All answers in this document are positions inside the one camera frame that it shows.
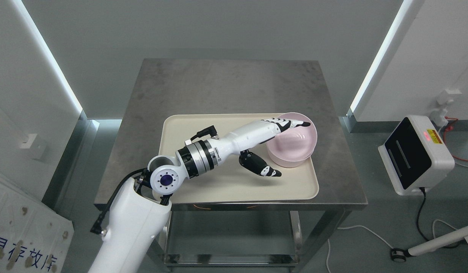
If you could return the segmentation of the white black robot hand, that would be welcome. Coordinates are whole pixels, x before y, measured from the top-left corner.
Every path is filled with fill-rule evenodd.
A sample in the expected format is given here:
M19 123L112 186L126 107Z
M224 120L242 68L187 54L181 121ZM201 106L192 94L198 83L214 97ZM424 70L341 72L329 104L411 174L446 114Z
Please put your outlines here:
M252 173L263 177L280 177L280 171L269 166L249 149L274 139L288 129L309 125L308 122L293 119L261 119L245 124L218 140L210 138L207 143L214 150L212 161L215 166L222 165L229 156L237 155L241 166Z

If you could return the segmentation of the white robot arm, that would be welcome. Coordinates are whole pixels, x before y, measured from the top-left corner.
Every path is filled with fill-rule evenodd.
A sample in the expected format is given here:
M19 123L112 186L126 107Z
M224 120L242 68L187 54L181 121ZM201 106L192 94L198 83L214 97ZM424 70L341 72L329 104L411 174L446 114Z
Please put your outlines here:
M170 197L187 179L212 170L217 156L200 138L218 138L214 126L196 133L174 157L159 155L144 169L126 175L114 190L91 232L102 247L90 273L135 273L171 212Z

